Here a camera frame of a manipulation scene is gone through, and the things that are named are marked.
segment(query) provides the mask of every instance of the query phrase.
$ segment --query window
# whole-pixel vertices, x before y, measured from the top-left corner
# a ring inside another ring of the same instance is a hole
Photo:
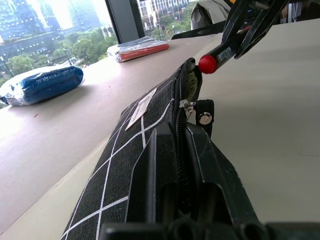
[[[191,12],[198,0],[137,0],[146,36],[169,40],[191,30]]]
[[[40,67],[92,65],[115,44],[104,0],[2,0],[0,87]]]

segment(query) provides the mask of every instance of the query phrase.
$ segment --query zipper pull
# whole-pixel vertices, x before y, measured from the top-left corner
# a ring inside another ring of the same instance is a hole
[[[186,99],[181,100],[179,103],[179,108],[184,109],[186,119],[188,119],[190,117],[190,114],[195,110],[195,106],[196,106],[195,102],[193,102],[193,101],[188,102],[188,100],[186,100]]]

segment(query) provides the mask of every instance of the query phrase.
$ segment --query red tip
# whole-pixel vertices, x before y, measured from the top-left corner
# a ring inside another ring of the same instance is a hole
[[[201,57],[198,66],[204,74],[213,74],[218,68],[217,60],[211,55]]]

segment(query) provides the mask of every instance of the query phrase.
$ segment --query plaid fabric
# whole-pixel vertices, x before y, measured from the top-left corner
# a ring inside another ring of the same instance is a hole
[[[187,60],[169,79],[156,86],[147,112],[125,131],[138,103],[147,93],[121,114],[100,160],[75,206],[62,240],[99,239],[103,223],[125,221],[133,167],[153,129],[164,122],[174,124],[177,104],[176,83],[185,81],[193,58]]]

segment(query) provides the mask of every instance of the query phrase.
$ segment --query plastic bag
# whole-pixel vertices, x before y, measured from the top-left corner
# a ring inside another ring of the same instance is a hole
[[[19,74],[0,88],[0,101],[12,106],[32,105],[67,93],[83,83],[77,66],[46,66]]]
[[[149,54],[154,54],[169,48],[166,41],[159,41],[149,36],[126,43],[111,46],[107,50],[108,57],[113,57],[117,62],[124,62]]]

